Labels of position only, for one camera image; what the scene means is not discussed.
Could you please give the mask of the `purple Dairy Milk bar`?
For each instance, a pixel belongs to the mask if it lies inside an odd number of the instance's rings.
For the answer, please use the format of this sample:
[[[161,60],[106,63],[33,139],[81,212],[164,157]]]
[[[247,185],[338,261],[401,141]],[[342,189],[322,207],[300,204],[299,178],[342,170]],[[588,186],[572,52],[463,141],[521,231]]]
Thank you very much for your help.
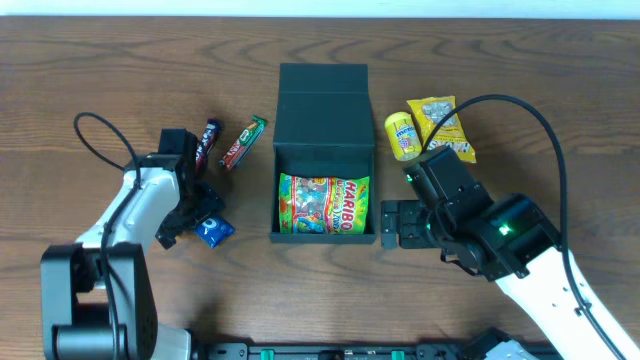
[[[214,145],[218,141],[223,126],[218,119],[209,118],[202,135],[202,138],[196,149],[196,174],[202,173],[208,164],[208,157]]]

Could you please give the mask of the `blue Oreo cookie pack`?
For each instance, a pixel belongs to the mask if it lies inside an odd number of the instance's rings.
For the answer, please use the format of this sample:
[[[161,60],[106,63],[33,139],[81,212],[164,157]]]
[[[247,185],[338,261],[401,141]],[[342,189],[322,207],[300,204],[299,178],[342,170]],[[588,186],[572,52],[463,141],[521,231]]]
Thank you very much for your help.
[[[235,233],[235,228],[224,218],[212,216],[199,224],[194,233],[209,247],[216,248]]]

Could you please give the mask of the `dark green lidded box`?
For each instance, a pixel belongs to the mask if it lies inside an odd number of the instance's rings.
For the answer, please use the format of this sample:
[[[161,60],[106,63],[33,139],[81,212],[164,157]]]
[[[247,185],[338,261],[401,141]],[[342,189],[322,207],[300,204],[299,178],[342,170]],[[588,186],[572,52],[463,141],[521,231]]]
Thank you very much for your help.
[[[273,135],[273,243],[371,245],[376,241],[375,123],[366,64],[280,65]],[[361,235],[285,234],[279,224],[279,176],[369,179]]]

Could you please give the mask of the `yellow Mentos gum bottle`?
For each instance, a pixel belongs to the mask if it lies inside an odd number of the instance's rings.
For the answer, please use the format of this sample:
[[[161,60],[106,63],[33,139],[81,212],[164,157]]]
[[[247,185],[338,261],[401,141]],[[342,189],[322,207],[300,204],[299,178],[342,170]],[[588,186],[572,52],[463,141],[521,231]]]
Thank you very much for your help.
[[[397,160],[409,161],[420,155],[422,145],[409,113],[396,112],[389,115],[384,128]]]

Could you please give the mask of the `yellow Hacks candy bag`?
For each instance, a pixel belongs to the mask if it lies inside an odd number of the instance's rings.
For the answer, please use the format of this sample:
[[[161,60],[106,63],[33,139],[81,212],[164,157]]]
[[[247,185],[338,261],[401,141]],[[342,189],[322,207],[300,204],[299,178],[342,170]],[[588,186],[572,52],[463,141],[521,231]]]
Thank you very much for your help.
[[[428,137],[436,125],[456,107],[454,96],[413,99],[408,100],[407,104],[420,130],[424,149],[433,149],[446,145],[450,147],[463,162],[476,162],[475,149],[467,140],[457,114],[449,117],[438,130],[432,141],[427,142]]]

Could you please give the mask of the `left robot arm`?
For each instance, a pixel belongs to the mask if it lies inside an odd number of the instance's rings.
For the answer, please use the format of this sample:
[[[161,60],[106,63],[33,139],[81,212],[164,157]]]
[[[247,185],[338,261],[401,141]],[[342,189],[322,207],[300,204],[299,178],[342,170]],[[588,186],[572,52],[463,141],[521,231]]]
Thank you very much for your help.
[[[192,155],[153,153],[127,166],[100,219],[40,260],[43,352],[48,359],[194,359],[185,329],[158,321],[145,261],[162,223],[212,191]]]

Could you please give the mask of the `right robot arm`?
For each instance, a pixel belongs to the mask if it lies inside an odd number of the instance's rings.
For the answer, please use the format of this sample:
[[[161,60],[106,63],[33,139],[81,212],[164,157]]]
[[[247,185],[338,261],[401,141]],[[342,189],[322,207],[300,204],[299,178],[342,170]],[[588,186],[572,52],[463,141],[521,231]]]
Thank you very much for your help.
[[[437,248],[442,262],[496,284],[562,358],[638,358],[638,346],[561,245],[558,230],[526,196],[385,201],[381,220],[384,246]]]

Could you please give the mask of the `Haribo gummy worms bag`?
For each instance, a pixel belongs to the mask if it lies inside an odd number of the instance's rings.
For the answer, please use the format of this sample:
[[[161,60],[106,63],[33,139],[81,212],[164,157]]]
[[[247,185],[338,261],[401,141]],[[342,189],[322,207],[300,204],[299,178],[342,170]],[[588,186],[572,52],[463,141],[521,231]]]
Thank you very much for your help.
[[[369,190],[368,177],[300,177],[281,173],[278,185],[280,232],[363,234]]]

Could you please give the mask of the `red green KitKat bar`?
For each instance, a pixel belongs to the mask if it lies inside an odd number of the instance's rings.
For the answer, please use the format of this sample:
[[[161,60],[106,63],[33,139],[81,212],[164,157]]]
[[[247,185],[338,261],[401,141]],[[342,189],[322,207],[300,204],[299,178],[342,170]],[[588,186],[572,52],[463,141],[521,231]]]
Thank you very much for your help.
[[[230,149],[219,160],[219,167],[227,171],[236,168],[262,135],[266,126],[266,119],[253,116],[251,123],[243,130]]]

